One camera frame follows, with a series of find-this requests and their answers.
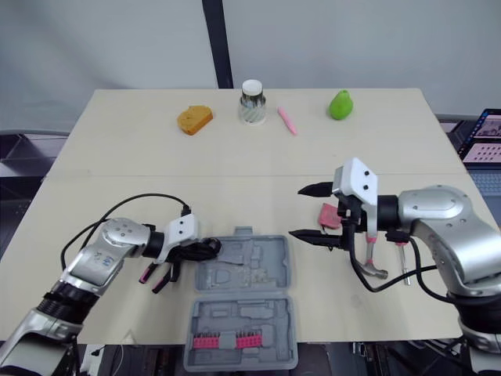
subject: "green pear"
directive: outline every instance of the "green pear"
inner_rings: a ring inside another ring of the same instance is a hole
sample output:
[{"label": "green pear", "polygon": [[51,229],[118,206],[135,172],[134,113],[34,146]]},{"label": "green pear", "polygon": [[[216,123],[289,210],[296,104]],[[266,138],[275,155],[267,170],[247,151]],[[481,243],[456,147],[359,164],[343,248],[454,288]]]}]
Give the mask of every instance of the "green pear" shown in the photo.
[{"label": "green pear", "polygon": [[353,110],[353,101],[348,90],[341,90],[329,105],[329,114],[336,120],[346,118]]}]

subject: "floor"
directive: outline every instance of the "floor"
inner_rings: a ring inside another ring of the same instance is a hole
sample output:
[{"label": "floor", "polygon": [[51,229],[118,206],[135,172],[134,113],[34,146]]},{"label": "floor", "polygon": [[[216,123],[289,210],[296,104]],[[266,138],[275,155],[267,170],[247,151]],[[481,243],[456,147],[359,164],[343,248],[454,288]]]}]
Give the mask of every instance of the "floor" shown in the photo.
[{"label": "floor", "polygon": [[[65,141],[63,136],[0,136],[0,261]],[[300,361],[291,371],[198,375],[414,375],[434,360],[437,362],[426,374],[460,374],[457,366],[437,358],[425,342],[300,343],[298,346]],[[122,350],[123,359],[118,366]],[[182,346],[107,345],[96,370],[93,376],[189,375],[182,366]]]}]

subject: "cable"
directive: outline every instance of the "cable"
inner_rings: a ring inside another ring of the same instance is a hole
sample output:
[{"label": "cable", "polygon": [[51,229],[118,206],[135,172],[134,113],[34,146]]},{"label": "cable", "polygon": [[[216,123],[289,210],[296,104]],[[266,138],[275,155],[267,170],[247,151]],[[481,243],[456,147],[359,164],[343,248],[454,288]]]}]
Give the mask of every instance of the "cable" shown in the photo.
[{"label": "cable", "polygon": [[424,292],[426,292],[428,295],[430,295],[432,298],[435,298],[441,302],[445,303],[450,303],[450,304],[460,304],[460,305],[465,305],[465,306],[482,306],[485,304],[489,304],[490,302],[496,302],[498,299],[501,299],[501,296],[492,296],[492,297],[485,297],[485,298],[450,298],[447,296],[441,296],[437,294],[436,292],[432,291],[423,281],[423,272],[428,271],[428,270],[433,270],[437,269],[437,266],[421,266],[421,257],[420,257],[420,250],[417,247],[417,243],[413,238],[409,238],[409,243],[413,246],[413,251],[414,251],[414,258],[416,259],[416,269],[413,270],[412,272],[408,272],[405,274],[402,274],[400,277],[396,277],[393,280],[390,280],[386,284],[382,284],[378,287],[372,287],[370,283],[367,281],[367,279],[364,277],[362,274],[362,271],[360,269],[360,266],[358,264],[358,261],[355,257],[355,229],[356,225],[354,223],[349,223],[346,225],[344,228],[347,231],[347,236],[346,236],[346,242],[347,242],[347,249],[350,254],[350,263],[351,267],[355,271],[355,274],[359,278],[360,282],[362,282],[363,286],[369,290],[370,292],[380,292],[382,290],[385,290],[389,288],[390,286],[396,284],[400,280],[404,280],[406,277],[410,277],[414,274],[416,274],[417,278],[417,283],[420,285],[421,289],[423,289]]},{"label": "cable", "polygon": [[93,224],[91,225],[88,225],[87,227],[85,227],[82,231],[80,231],[77,235],[75,235],[63,248],[63,250],[61,251],[61,254],[59,256],[59,259],[60,259],[60,262],[61,262],[61,268],[63,270],[66,269],[67,267],[67,264],[66,264],[66,252],[68,250],[68,248],[79,238],[81,237],[84,233],[86,233],[87,231],[89,231],[90,229],[92,229],[91,233],[85,238],[84,240],[84,243],[82,244],[82,246],[80,247],[80,249],[82,249],[83,247],[85,247],[88,243],[88,241],[90,240],[91,236],[94,234],[94,232],[97,230],[97,228],[99,227],[99,225],[105,221],[108,220],[108,215],[112,212],[114,212],[115,210],[117,210],[121,205],[129,202],[129,201],[132,201],[132,200],[135,200],[137,198],[141,198],[141,197],[165,197],[165,198],[170,198],[174,201],[177,201],[178,203],[180,203],[182,205],[182,212],[181,212],[181,215],[187,215],[191,212],[190,208],[189,208],[189,205],[181,200],[180,198],[177,198],[176,196],[172,196],[170,194],[163,194],[163,193],[143,193],[143,194],[138,194],[136,196],[132,196],[132,197],[129,197],[121,202],[119,202],[118,204],[114,205],[111,209],[109,209],[105,215],[103,215],[101,217],[101,219],[97,222],[94,222]]},{"label": "cable", "polygon": [[103,345],[101,346],[100,348],[94,350],[93,352],[91,352],[91,355],[92,356],[99,356],[99,353],[101,352],[102,349],[104,349],[105,347],[107,347],[107,345]]},{"label": "cable", "polygon": [[74,335],[71,339],[71,351],[73,353],[75,375],[80,374],[80,353],[78,352],[77,336]]},{"label": "cable", "polygon": [[[450,351],[454,346],[460,344],[462,341],[464,341],[465,337],[464,335],[462,335],[461,337],[455,339],[454,341],[452,341],[451,343],[449,343],[444,349],[443,351],[445,352],[448,352]],[[435,359],[433,359],[431,361],[430,364],[428,364],[417,376],[424,376],[426,373],[429,372],[429,370],[440,360],[442,359],[442,354],[439,354],[437,357],[435,357]]]},{"label": "cable", "polygon": [[[457,338],[456,340],[454,340],[453,342],[451,342],[445,349],[448,348],[447,351],[449,351],[452,347],[454,347],[455,345],[457,345],[458,343],[461,343],[461,341],[464,340],[464,336],[461,336],[459,338]],[[457,367],[460,367],[461,369],[465,370],[465,371],[468,371],[470,374],[477,374],[476,372],[474,372],[470,367],[468,367],[465,363],[461,362],[460,360],[458,360],[457,358],[455,358],[454,356],[448,354],[447,352],[444,352],[445,349],[442,349],[440,348],[439,346],[435,346],[435,345],[432,345],[431,343],[427,342],[427,341],[424,341],[424,344],[425,346],[427,346],[429,349],[435,351],[440,357],[448,360],[449,362],[452,362],[454,363]],[[440,360],[435,358],[432,363],[427,367],[427,369],[423,370],[421,372],[420,375],[424,375],[426,372],[429,371],[429,368],[431,368],[436,362],[438,362]]]},{"label": "cable", "polygon": [[462,306],[482,306],[492,302],[497,302],[499,299],[501,299],[501,296],[496,295],[484,298],[450,298],[448,296],[439,295],[436,292],[432,291],[423,281],[423,275],[421,274],[423,270],[421,268],[420,250],[417,247],[417,243],[413,238],[409,238],[409,242],[413,246],[414,256],[416,258],[416,270],[418,271],[418,273],[416,274],[417,283],[420,285],[423,291],[430,295],[432,298],[435,298],[444,303],[450,303],[454,305],[460,304]]},{"label": "cable", "polygon": [[66,252],[68,250],[68,248],[75,242],[78,240],[79,237],[81,237],[84,233],[86,233],[87,231],[89,231],[93,226],[95,226],[96,224],[99,225],[101,222],[94,222],[93,224],[91,225],[88,225],[87,227],[85,227],[82,231],[80,231],[77,235],[75,235],[73,237],[73,239],[71,239],[70,241],[68,241],[68,243],[64,246],[63,250],[61,251],[61,255],[59,256],[59,259],[61,261],[61,269],[65,270],[66,269]]},{"label": "cable", "polygon": [[[124,346],[120,345],[120,351],[121,351],[121,356],[120,356],[120,362],[118,362],[118,367],[115,369],[115,371],[111,374],[111,376],[117,376],[118,370],[120,370],[120,367],[122,365],[122,362],[124,361]],[[110,373],[113,370],[113,362],[111,364],[111,369]]]},{"label": "cable", "polygon": [[[382,290],[386,290],[387,288],[393,286],[394,284],[397,284],[401,280],[404,280],[407,277],[411,277],[415,274],[418,274],[418,270],[411,270],[410,272],[404,273],[399,277],[394,278],[393,280],[388,281],[386,284],[381,284],[378,287],[373,287],[370,285],[370,283],[367,281],[367,279],[364,277],[362,274],[362,271],[360,269],[359,263],[355,257],[355,224],[349,224],[348,226],[345,227],[345,230],[348,231],[348,235],[346,236],[347,239],[347,249],[350,254],[350,262],[351,262],[351,267],[355,271],[355,274],[359,278],[360,282],[362,282],[363,286],[369,290],[370,292],[380,292]],[[432,265],[432,266],[425,266],[424,268],[420,268],[420,272],[427,272],[428,270],[435,270],[437,269],[437,266]]]},{"label": "cable", "polygon": [[142,197],[164,197],[164,198],[170,198],[171,200],[177,201],[178,203],[180,203],[182,205],[181,215],[184,215],[184,213],[189,214],[191,212],[190,209],[189,209],[189,205],[185,201],[181,200],[180,198],[178,198],[176,196],[172,196],[170,194],[163,194],[163,193],[143,193],[143,194],[137,194],[135,196],[132,196],[132,197],[126,198],[125,200],[120,201],[118,204],[114,205],[111,209],[109,209],[106,213],[104,213],[104,215],[101,217],[101,219],[98,222],[95,222],[94,226],[92,227],[91,232],[88,233],[88,235],[85,238],[84,242],[80,246],[80,249],[82,249],[83,247],[85,247],[87,245],[88,241],[91,239],[92,235],[94,234],[94,232],[99,227],[99,224],[102,223],[102,222],[104,222],[106,220],[106,218],[108,217],[108,215],[110,215],[112,212],[114,212],[115,210],[117,210],[123,204],[126,204],[129,201],[136,200],[136,199],[142,198]]}]

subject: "gray wall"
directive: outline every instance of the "gray wall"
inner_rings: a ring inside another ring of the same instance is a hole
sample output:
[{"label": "gray wall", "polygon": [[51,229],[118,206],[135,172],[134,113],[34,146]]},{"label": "gray wall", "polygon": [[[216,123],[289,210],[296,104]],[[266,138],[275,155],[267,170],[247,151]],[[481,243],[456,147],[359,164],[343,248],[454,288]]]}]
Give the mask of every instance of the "gray wall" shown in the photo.
[{"label": "gray wall", "polygon": [[500,0],[224,0],[234,85],[406,88],[438,114],[501,107]]},{"label": "gray wall", "polygon": [[201,0],[0,1],[0,131],[71,129],[97,88],[215,87]]}]

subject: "plastic tool case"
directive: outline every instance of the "plastic tool case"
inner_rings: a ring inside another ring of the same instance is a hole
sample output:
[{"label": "plastic tool case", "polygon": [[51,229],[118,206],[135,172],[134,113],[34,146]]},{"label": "plastic tool case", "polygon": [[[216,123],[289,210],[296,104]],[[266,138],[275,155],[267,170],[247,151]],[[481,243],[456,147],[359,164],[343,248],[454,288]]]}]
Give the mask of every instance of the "plastic tool case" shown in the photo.
[{"label": "plastic tool case", "polygon": [[184,352],[187,371],[289,370],[297,365],[287,239],[236,227],[201,262]]}]

